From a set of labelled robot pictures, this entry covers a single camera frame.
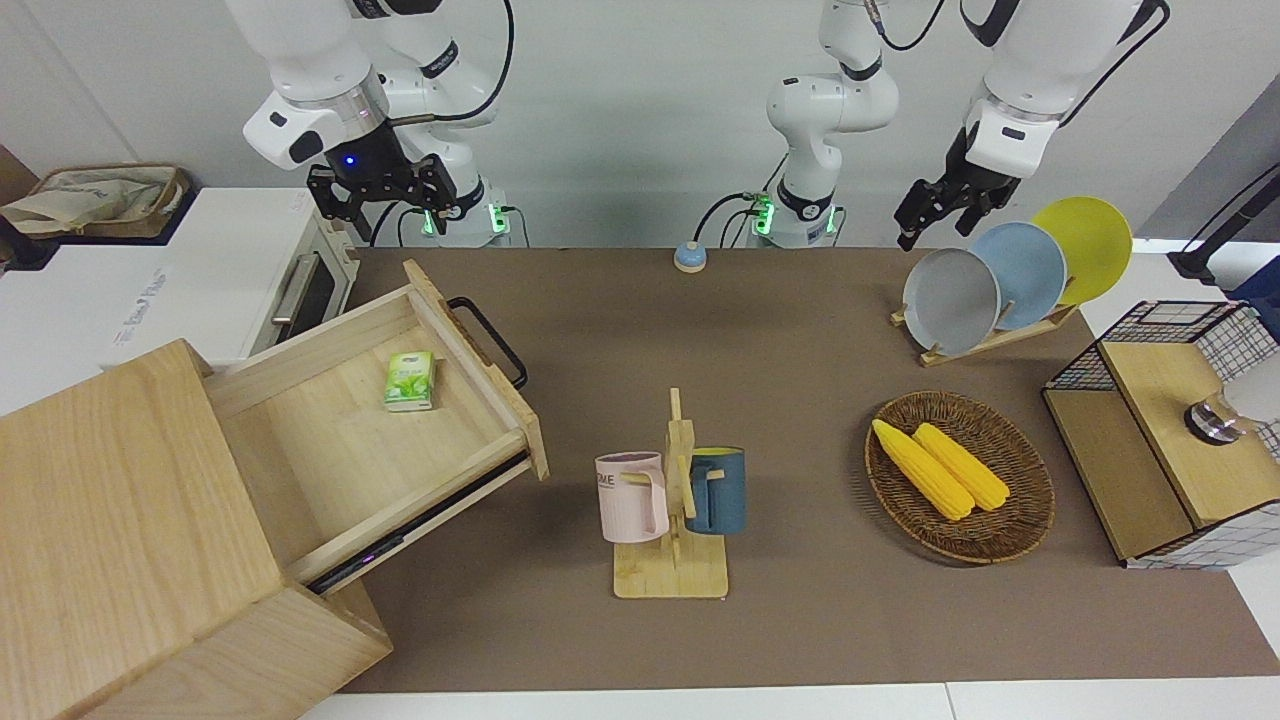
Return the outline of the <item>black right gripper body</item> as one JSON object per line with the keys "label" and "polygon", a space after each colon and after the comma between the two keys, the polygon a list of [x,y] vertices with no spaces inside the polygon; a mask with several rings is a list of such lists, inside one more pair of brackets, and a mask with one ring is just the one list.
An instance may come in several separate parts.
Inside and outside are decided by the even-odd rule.
{"label": "black right gripper body", "polygon": [[342,196],[329,192],[339,206],[376,201],[438,206],[442,201],[435,161],[411,161],[389,120],[360,138],[328,149],[323,156],[333,183],[343,191]]}

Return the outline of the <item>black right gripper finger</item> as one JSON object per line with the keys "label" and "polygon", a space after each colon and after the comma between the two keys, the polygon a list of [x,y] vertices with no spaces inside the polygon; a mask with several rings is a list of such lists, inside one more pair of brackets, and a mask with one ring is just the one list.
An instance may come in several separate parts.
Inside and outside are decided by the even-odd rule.
{"label": "black right gripper finger", "polygon": [[340,183],[330,167],[308,168],[308,191],[321,217],[326,220],[352,222],[348,202],[335,193],[335,186],[340,187]]}
{"label": "black right gripper finger", "polygon": [[420,160],[420,208],[435,217],[448,217],[457,204],[457,188],[439,155]]}

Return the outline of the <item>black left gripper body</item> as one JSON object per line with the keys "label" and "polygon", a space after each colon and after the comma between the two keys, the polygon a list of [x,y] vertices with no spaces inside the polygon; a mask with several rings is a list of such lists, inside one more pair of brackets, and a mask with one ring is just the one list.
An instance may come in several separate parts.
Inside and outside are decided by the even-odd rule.
{"label": "black left gripper body", "polygon": [[966,158],[975,136],[975,127],[957,132],[946,152],[943,174],[927,184],[933,206],[1005,206],[1021,183]]}

